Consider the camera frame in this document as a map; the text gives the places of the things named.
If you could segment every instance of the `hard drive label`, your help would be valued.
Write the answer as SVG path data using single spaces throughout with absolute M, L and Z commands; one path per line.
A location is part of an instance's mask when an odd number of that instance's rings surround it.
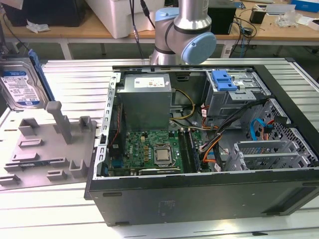
M 29 84 L 29 77 L 25 71 L 5 71 L 1 80 L 19 105 L 34 106 L 40 103 L 39 96 Z

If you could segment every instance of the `black box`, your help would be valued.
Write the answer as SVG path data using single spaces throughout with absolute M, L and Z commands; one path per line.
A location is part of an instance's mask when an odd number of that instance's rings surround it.
M 13 26 L 26 26 L 28 19 L 36 24 L 77 27 L 85 16 L 84 0 L 24 0 L 22 10 L 3 7 Z
M 208 15 L 212 20 L 211 32 L 217 35 L 229 35 L 235 12 L 236 7 L 229 0 L 209 1 Z
M 252 10 L 249 21 L 254 24 L 261 24 L 264 20 L 266 11 Z

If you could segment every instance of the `wooden desk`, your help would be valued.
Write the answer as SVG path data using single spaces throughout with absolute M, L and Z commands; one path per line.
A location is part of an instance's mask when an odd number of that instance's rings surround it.
M 255 2 L 244 2 L 246 9 L 252 8 Z M 239 16 L 243 10 L 238 9 L 236 15 Z M 317 17 L 319 13 L 311 13 L 305 11 L 297 11 L 304 16 Z M 244 12 L 240 17 L 249 21 L 251 11 Z M 275 24 L 276 16 L 266 15 L 262 24 L 255 24 L 258 33 L 251 40 L 250 44 L 255 45 L 319 45 L 319 31 L 315 31 L 307 26 L 298 25 L 298 27 L 279 28 Z M 134 36 L 131 34 L 128 37 L 114 39 L 109 31 L 104 27 L 97 16 L 88 11 L 86 17 L 80 27 L 50 27 L 51 31 L 35 34 L 29 31 L 26 27 L 12 27 L 12 31 L 17 37 L 24 42 L 54 42 L 59 43 L 65 59 L 72 59 L 72 54 L 69 50 L 69 43 L 135 43 Z M 9 42 L 17 42 L 12 36 L 7 27 L 2 22 L 4 34 Z M 154 43 L 155 31 L 142 31 L 139 33 L 141 43 Z M 221 57 L 229 57 L 229 53 L 239 37 L 239 29 L 236 24 L 232 26 L 229 35 L 216 35 L 217 44 L 223 44 L 224 48 Z

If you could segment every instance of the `side panel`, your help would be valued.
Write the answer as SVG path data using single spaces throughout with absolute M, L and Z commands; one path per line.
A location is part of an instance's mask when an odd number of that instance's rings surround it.
M 319 193 L 300 183 L 91 192 L 108 226 L 288 215 Z

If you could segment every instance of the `wire bundle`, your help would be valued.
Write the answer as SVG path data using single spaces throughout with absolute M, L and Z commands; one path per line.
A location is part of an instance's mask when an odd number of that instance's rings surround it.
M 227 119 L 225 119 L 224 122 L 216 130 L 216 132 L 214 134 L 214 138 L 212 140 L 210 140 L 209 142 L 207 142 L 203 146 L 202 149 L 205 152 L 203 162 L 208 162 L 208 159 L 207 159 L 208 153 L 209 153 L 209 151 L 211 151 L 213 149 L 214 155 L 216 158 L 215 162 L 217 162 L 219 164 L 219 166 L 222 168 L 222 162 L 221 162 L 221 158 L 220 158 L 218 142 L 222 138 L 223 132 L 229 126 L 231 126 L 232 123 L 234 123 L 236 120 L 240 119 L 249 108 L 252 108 L 252 107 L 257 106 L 257 105 L 263 105 L 264 103 L 266 103 L 267 100 L 268 99 L 262 99 L 262 100 L 250 102 L 250 103 L 244 105 L 243 107 L 239 108 L 237 111 L 235 111 L 233 114 L 231 114 Z
M 236 43 L 235 43 L 234 48 L 233 48 L 232 51 L 230 52 L 229 57 L 231 57 L 231 55 L 232 55 L 234 52 L 240 53 L 240 57 L 243 57 L 243 56 L 246 55 L 246 52 L 248 51 L 248 47 L 249 47 L 249 44 L 250 44 L 251 39 L 256 36 L 256 34 L 257 34 L 258 31 L 257 31 L 257 28 L 256 28 L 253 24 L 251 24 L 250 22 L 248 22 L 248 21 L 246 21 L 246 20 L 244 20 L 244 19 L 241 19 L 241 18 L 237 17 L 236 15 L 235 15 L 235 19 L 236 19 L 236 20 L 234 21 L 234 23 L 237 24 L 238 27 L 239 27 L 239 37 L 238 37 L 238 40 L 237 40 Z M 243 26 L 242 26 L 242 21 L 244 21 L 244 22 L 250 24 L 251 26 L 253 26 L 255 32 L 254 32 L 253 34 L 251 34 L 251 35 L 247 35 L 247 34 L 245 33 L 245 30 L 244 30 Z M 246 45 L 246 50 L 244 51 L 245 38 L 247 38 L 247 45 Z M 235 49 L 236 49 L 236 47 L 238 46 L 238 43 L 239 43 L 240 39 L 241 39 L 241 43 L 240 43 L 240 45 L 241 45 L 241 52 L 237 52 L 237 51 L 235 51 Z

